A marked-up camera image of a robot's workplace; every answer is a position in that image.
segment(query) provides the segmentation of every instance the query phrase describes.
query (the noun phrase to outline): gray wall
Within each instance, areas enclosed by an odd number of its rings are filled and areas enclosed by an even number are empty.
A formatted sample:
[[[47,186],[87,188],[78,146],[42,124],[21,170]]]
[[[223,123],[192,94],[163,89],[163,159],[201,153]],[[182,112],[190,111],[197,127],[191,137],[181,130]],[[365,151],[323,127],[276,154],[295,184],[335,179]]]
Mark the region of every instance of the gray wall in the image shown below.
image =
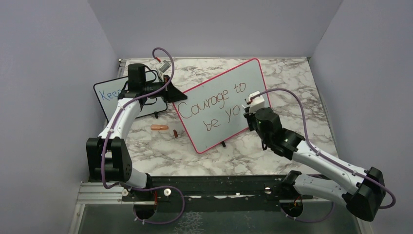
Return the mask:
[[[344,0],[310,62],[338,154],[381,169],[398,198],[377,213],[378,234],[413,228],[412,16],[412,0]]]
[[[86,0],[3,1],[0,33],[0,233],[67,233],[116,56]]]
[[[120,58],[311,56],[341,0],[89,0]]]

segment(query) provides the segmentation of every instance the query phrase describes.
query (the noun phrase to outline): marble tabletop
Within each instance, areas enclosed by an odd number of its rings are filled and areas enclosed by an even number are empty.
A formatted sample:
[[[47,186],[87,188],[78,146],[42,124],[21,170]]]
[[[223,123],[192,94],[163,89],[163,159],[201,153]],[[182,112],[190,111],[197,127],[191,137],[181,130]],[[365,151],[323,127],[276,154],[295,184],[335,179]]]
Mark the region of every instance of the marble tabletop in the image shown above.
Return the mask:
[[[250,58],[175,58],[173,83],[185,91]],[[259,58],[267,89],[280,87],[293,91],[304,105],[309,137],[312,143],[332,155],[337,155],[319,95],[306,58]],[[154,59],[129,59],[131,63],[154,67]],[[274,111],[280,115],[283,127],[304,135],[300,108],[296,100],[285,92],[269,94]],[[167,131],[152,131],[152,124],[166,124]],[[175,138],[173,130],[178,132]],[[152,176],[234,176],[284,175],[291,170],[305,174],[315,170],[272,151],[261,149],[255,132],[244,131],[203,154],[195,152],[187,133],[173,107],[159,114],[136,119],[126,144],[133,167]]]

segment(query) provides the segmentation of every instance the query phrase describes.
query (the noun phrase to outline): black border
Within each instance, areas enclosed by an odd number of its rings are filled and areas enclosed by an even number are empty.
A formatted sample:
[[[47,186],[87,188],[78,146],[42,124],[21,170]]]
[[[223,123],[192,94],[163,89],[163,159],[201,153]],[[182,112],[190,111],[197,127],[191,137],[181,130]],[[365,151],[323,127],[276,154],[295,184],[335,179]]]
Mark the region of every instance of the black border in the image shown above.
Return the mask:
[[[96,84],[93,85],[94,94],[96,95],[97,101],[99,102],[100,108],[102,108],[103,114],[105,115],[105,118],[106,118],[107,121],[109,121],[109,119],[108,119],[108,117],[106,116],[106,112],[105,112],[105,110],[103,109],[102,103],[100,102],[99,96],[97,95],[96,89],[95,89],[94,87],[95,87],[96,85],[98,85],[98,84],[103,84],[103,83],[107,83],[107,82],[110,82],[110,81],[114,81],[114,80],[117,80],[117,79],[123,79],[123,78],[125,78],[125,77],[119,77],[119,78],[116,78],[116,79],[110,79],[110,80],[103,81],[103,82],[99,82],[99,83],[96,83]],[[160,113],[160,112],[166,111],[166,110],[168,109],[168,104],[167,104],[167,103],[166,103],[166,106],[167,106],[167,107],[165,108],[165,110],[155,111],[155,112],[153,112],[153,113],[151,113],[151,114],[147,114],[147,115],[144,115],[144,116],[155,115],[155,113]]]

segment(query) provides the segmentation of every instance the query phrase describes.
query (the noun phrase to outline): red border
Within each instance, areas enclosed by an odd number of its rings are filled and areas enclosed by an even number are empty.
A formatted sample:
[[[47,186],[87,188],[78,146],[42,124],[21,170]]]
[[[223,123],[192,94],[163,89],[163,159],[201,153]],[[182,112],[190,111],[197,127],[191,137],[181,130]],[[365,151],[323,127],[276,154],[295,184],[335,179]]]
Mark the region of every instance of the red border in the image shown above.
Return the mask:
[[[246,64],[246,63],[248,63],[248,62],[251,62],[251,61],[253,61],[253,60],[256,60],[256,61],[258,62],[258,65],[260,66],[261,76],[263,77],[263,82],[264,82],[264,88],[265,88],[265,90],[267,90],[267,85],[265,84],[264,74],[263,74],[263,70],[262,70],[262,68],[261,68],[261,63],[260,63],[260,61],[258,60],[258,58],[252,58],[252,59],[250,59],[250,60],[248,60],[248,61],[245,61],[245,62],[241,63],[240,65],[237,65],[237,66],[229,69],[228,71],[225,71],[225,72],[223,72],[223,73],[221,73],[221,74],[219,74],[219,75],[217,75],[217,76],[212,77],[211,79],[208,79],[208,80],[206,80],[206,81],[204,81],[204,82],[202,82],[202,83],[199,83],[199,84],[193,86],[192,88],[190,88],[190,89],[188,89],[188,90],[185,90],[183,93],[186,93],[186,92],[188,92],[188,91],[190,91],[190,90],[192,90],[192,89],[194,89],[194,88],[196,88],[196,87],[198,87],[198,86],[200,86],[200,85],[203,85],[203,84],[207,83],[208,81],[211,81],[211,80],[213,80],[213,79],[215,79],[215,78],[217,78],[217,77],[220,77],[220,76],[222,76],[223,74],[225,74],[225,73],[227,73],[227,72],[229,72],[229,71],[232,71],[232,70],[234,70],[235,68],[240,67],[240,66],[242,66],[242,65],[244,65],[244,64]],[[269,104],[269,106],[271,107],[270,97],[269,97],[268,93],[267,93],[267,98],[268,98],[268,104]],[[220,142],[218,142],[216,145],[213,145],[213,146],[209,147],[208,149],[206,149],[206,150],[204,150],[204,151],[202,151],[202,152],[198,152],[197,149],[196,149],[196,147],[195,147],[195,145],[194,145],[194,143],[193,143],[193,141],[192,141],[192,139],[191,139],[191,136],[190,136],[189,133],[188,133],[187,128],[185,127],[184,122],[182,121],[181,115],[179,114],[178,108],[175,106],[175,103],[173,103],[173,107],[175,108],[175,111],[176,111],[176,113],[178,114],[178,117],[179,117],[179,119],[181,120],[182,125],[184,126],[185,131],[186,131],[187,134],[188,134],[189,140],[191,141],[191,144],[192,144],[192,146],[194,147],[195,152],[197,152],[198,154],[203,154],[203,153],[205,153],[206,151],[208,151],[208,150],[214,148],[215,146],[221,144]],[[223,140],[223,141],[226,141],[226,140],[230,139],[231,137],[233,137],[233,136],[235,136],[235,135],[237,135],[237,134],[245,131],[246,129],[248,129],[248,128],[242,129],[241,131],[235,133],[234,135],[228,137],[227,139],[225,139],[225,140]]]

